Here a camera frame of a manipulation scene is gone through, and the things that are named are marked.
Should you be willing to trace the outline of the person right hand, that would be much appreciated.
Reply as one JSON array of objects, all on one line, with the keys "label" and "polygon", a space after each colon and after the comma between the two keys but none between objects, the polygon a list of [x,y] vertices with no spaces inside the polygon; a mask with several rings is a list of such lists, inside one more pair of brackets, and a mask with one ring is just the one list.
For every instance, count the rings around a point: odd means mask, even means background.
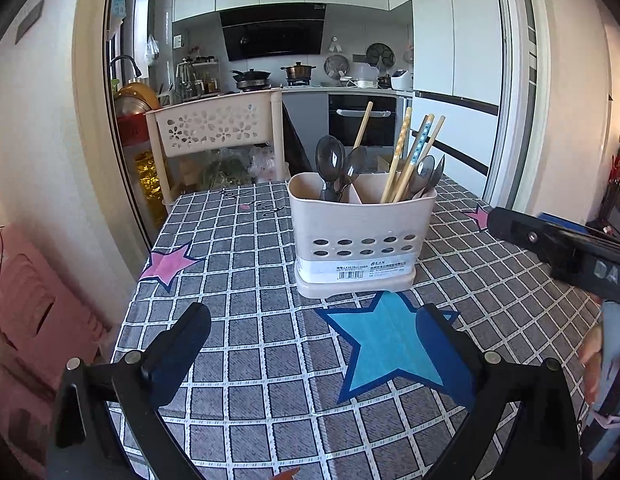
[{"label": "person right hand", "polygon": [[602,326],[596,324],[586,336],[578,351],[579,362],[584,367],[584,400],[592,405],[598,395],[602,376]]}]

